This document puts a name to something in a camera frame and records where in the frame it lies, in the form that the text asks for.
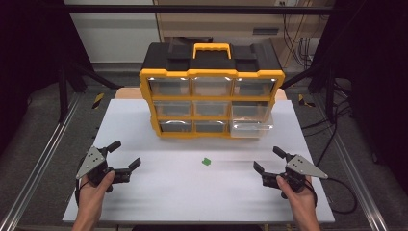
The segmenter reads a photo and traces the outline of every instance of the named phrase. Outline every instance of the white table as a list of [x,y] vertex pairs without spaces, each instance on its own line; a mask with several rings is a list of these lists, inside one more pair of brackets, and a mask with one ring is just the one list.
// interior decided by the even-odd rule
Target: white table
[[[150,125],[142,99],[113,99],[94,145],[122,146],[108,155],[113,168],[127,167],[138,157],[141,165],[131,182],[114,185],[106,194],[101,220],[114,223],[273,223],[293,221],[288,200],[262,185],[254,169],[258,162],[268,172],[284,171],[285,160],[272,152],[279,146],[291,154],[311,156],[291,101],[276,101],[274,127],[260,139],[161,139]],[[212,162],[209,166],[201,162]],[[313,185],[319,198],[319,222],[333,222],[318,178]],[[77,214],[74,196],[63,221]]]

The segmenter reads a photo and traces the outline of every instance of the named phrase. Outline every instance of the white wall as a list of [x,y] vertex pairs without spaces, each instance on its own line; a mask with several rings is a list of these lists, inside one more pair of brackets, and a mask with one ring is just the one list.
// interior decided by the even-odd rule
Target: white wall
[[[152,0],[64,0],[66,4],[152,5]],[[92,63],[142,63],[151,42],[159,41],[153,13],[72,13]]]

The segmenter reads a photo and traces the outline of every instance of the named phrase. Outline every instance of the human hand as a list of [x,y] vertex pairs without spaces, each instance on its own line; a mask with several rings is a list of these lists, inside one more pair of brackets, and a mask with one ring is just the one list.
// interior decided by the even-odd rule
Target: human hand
[[94,187],[85,175],[81,180],[78,214],[72,231],[93,230],[102,213],[102,203],[106,189],[115,179],[115,172],[110,171],[101,183]]
[[[306,176],[306,184],[311,184],[312,179]],[[276,177],[279,188],[286,195],[291,204],[293,219],[301,231],[320,230],[315,210],[315,198],[313,193],[304,188],[302,192],[296,193],[281,176]]]

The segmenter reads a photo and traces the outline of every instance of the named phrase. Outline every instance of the organizer handle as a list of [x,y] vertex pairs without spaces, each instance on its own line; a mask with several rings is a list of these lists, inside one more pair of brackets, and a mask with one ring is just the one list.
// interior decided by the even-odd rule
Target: organizer handle
[[196,43],[192,52],[193,59],[197,51],[226,51],[228,59],[231,60],[231,49],[228,43]]

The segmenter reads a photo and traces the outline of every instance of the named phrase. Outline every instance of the clear plastic drawer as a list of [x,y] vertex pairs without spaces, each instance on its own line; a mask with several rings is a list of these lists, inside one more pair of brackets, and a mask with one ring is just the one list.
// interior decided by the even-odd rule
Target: clear plastic drawer
[[235,80],[234,95],[268,96],[276,79],[243,79]]
[[260,138],[273,127],[272,116],[267,122],[254,120],[231,121],[230,133],[232,138]]
[[223,133],[226,125],[226,121],[198,120],[195,122],[195,131],[199,133]]
[[157,116],[189,116],[190,101],[153,101]]
[[190,95],[187,78],[148,78],[152,95]]
[[270,115],[267,102],[232,102],[231,117],[233,120],[266,121]]
[[190,120],[159,120],[162,132],[191,132]]
[[196,116],[227,116],[228,101],[193,101]]
[[231,82],[228,77],[195,77],[192,79],[192,93],[208,96],[230,95]]

